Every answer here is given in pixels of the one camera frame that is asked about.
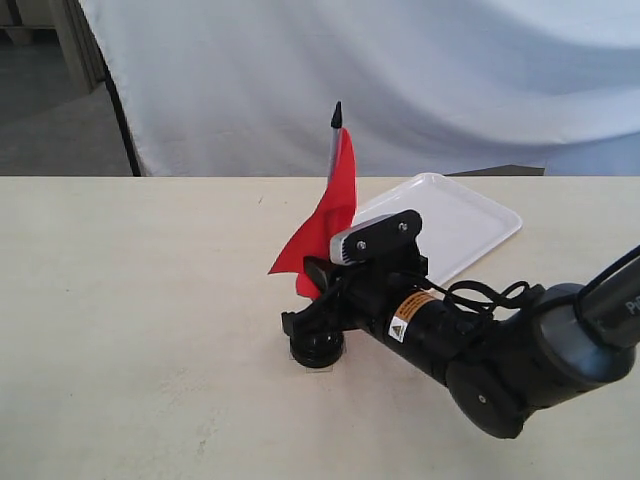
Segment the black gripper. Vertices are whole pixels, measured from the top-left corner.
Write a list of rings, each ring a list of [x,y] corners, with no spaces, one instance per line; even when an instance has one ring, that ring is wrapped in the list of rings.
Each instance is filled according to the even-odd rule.
[[[430,292],[428,268],[416,249],[402,249],[345,268],[340,286],[328,289],[333,264],[307,256],[304,296],[314,301],[299,312],[283,312],[282,330],[287,336],[324,332],[330,345],[351,330],[383,345],[438,345],[440,300]]]

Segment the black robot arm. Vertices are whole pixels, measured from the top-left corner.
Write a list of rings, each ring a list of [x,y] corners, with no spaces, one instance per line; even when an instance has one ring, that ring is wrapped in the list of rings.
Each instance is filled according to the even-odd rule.
[[[361,330],[446,387],[479,429],[518,436],[535,412],[627,376],[639,343],[639,253],[591,282],[551,288],[476,281],[441,288],[427,278],[415,244],[351,266],[307,258],[321,294],[286,312],[296,361],[334,364],[344,335]]]

